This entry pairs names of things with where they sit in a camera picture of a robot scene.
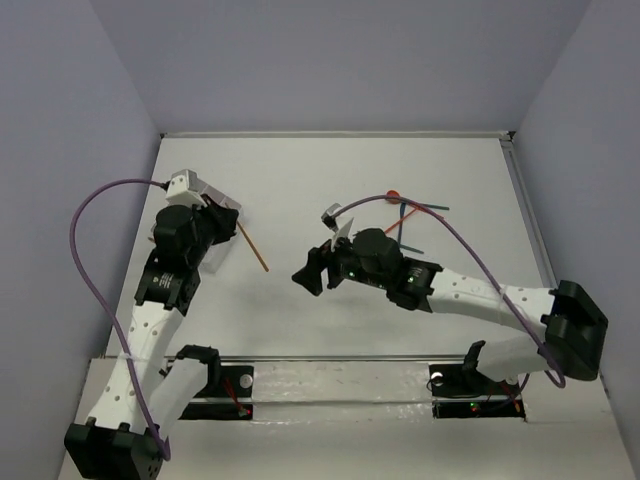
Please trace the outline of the wooden chopstick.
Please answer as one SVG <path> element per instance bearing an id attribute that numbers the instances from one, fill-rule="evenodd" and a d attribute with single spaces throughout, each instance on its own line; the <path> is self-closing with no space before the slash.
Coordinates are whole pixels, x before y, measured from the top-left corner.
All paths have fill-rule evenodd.
<path id="1" fill-rule="evenodd" d="M 250 237 L 248 231 L 246 230 L 246 228 L 244 227 L 242 222 L 240 222 L 240 221 L 237 222 L 237 228 L 240 230 L 240 233 L 242 234 L 242 236 L 245 239 L 245 241 L 247 242 L 249 248 L 253 252 L 253 254 L 256 257 L 256 259 L 258 260 L 258 262 L 261 265 L 262 269 L 265 272 L 269 273 L 270 272 L 270 268 L 269 268 L 267 262 L 265 261 L 265 259 L 264 259 L 263 255 L 261 254 L 261 252 L 258 250 L 256 244 L 254 243 L 253 239 Z"/>

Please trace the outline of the orange plastic chopstick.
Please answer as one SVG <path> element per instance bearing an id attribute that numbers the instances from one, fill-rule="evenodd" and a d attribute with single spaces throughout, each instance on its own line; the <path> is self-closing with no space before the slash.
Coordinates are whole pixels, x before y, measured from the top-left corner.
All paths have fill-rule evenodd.
<path id="1" fill-rule="evenodd" d="M 391 233 L 393 230 L 400 227 L 407 218 L 409 218 L 411 215 L 413 215 L 417 211 L 419 211 L 419 209 L 413 208 L 411 211 L 408 211 L 405 214 L 401 215 L 398 220 L 396 220 L 392 225 L 390 225 L 384 230 L 384 233 L 385 234 Z"/>

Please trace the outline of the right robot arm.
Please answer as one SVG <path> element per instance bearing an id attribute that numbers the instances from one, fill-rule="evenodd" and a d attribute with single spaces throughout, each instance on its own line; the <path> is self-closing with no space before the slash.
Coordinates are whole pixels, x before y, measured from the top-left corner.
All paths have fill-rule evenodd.
<path id="1" fill-rule="evenodd" d="M 560 381 L 593 381 L 600 372 L 608 320 L 576 282 L 524 288 L 462 275 L 404 255 L 379 228 L 352 239 L 335 235 L 312 248 L 292 280 L 314 296 L 352 281 L 383 290 L 405 310 L 461 315 L 520 331 L 510 340 L 481 339 L 469 347 L 460 379 L 473 392 L 540 371 L 555 371 Z"/>

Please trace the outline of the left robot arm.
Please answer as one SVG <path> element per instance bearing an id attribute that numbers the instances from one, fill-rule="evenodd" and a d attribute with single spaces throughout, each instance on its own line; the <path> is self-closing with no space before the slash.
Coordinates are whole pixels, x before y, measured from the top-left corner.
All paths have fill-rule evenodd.
<path id="1" fill-rule="evenodd" d="M 96 404 L 64 438 L 83 478 L 156 478 L 171 458 L 169 432 L 187 404 L 219 388 L 220 355 L 212 347 L 186 345 L 176 366 L 163 366 L 200 285 L 201 263 L 235 236 L 239 216 L 236 203 L 209 196 L 157 213 L 129 327 L 114 327 L 121 351 Z"/>

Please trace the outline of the white divided organizer tray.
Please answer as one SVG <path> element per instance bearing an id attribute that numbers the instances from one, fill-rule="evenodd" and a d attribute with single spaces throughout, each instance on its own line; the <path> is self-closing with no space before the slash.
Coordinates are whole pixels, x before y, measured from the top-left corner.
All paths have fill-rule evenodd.
<path id="1" fill-rule="evenodd" d="M 152 260 L 169 269 L 216 273 L 236 236 L 241 205 L 185 173 L 163 186 L 166 206 L 152 228 Z"/>

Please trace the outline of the teal plastic knife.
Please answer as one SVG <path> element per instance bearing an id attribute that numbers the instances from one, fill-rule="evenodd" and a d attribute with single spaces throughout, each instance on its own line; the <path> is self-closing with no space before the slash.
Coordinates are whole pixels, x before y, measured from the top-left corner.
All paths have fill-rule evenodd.
<path id="1" fill-rule="evenodd" d="M 410 247 L 410 246 L 403 245 L 403 244 L 399 244 L 399 247 L 401 249 L 409 251 L 409 252 L 413 252 L 413 253 L 416 253 L 416 254 L 424 255 L 424 251 L 422 251 L 420 249 L 417 249 L 417 248 L 414 248 L 414 247 Z"/>

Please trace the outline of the dark blue plastic chopstick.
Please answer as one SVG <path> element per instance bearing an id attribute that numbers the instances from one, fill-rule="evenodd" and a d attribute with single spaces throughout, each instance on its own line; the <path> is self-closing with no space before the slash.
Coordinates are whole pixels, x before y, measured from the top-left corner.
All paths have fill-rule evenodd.
<path id="1" fill-rule="evenodd" d="M 406 204 L 401 203 L 399 207 L 399 223 L 397 225 L 397 242 L 402 245 L 403 221 L 406 213 Z"/>

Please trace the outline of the teal plastic chopstick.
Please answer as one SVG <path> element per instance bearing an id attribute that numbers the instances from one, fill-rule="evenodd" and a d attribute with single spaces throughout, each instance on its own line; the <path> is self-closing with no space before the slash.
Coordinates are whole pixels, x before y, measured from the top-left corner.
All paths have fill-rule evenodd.
<path id="1" fill-rule="evenodd" d="M 428 209 L 431 209 L 431 210 L 437 210 L 437 211 L 449 211 L 450 210 L 450 207 L 444 206 L 444 205 L 438 205 L 438 204 L 400 201 L 399 204 L 401 204 L 401 203 L 405 203 L 406 206 L 411 206 L 412 208 L 424 207 L 424 208 L 428 208 Z"/>

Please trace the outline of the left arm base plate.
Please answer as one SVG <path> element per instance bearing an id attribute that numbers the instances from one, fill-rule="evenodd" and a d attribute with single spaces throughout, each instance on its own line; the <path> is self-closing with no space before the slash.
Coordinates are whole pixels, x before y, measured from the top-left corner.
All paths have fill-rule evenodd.
<path id="1" fill-rule="evenodd" d="M 209 381 L 184 409 L 181 420 L 250 421 L 253 419 L 254 367 L 223 364 L 217 383 Z"/>

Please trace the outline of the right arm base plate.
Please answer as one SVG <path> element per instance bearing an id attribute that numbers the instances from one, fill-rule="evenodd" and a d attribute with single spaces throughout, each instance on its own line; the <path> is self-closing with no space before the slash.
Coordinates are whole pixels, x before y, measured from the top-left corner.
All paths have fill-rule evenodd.
<path id="1" fill-rule="evenodd" d="M 475 374 L 467 379 L 461 364 L 431 364 L 426 388 L 435 419 L 526 417 L 518 382 L 495 382 Z"/>

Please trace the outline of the aluminium table rail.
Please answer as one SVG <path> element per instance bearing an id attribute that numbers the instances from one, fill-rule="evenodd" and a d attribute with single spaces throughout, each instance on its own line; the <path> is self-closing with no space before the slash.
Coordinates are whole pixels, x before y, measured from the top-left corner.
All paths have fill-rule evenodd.
<path id="1" fill-rule="evenodd" d="M 535 352 L 548 361 L 552 358 L 552 351 L 551 346 L 545 344 L 545 335 L 550 319 L 558 313 L 555 308 L 560 305 L 560 291 L 517 163 L 514 144 L 509 139 L 502 139 L 500 146 L 544 287 L 520 291 L 516 287 L 499 284 L 498 289 L 492 291 L 497 321 L 500 325 L 505 320 L 514 321 L 513 328 L 522 330 L 533 342 Z"/>

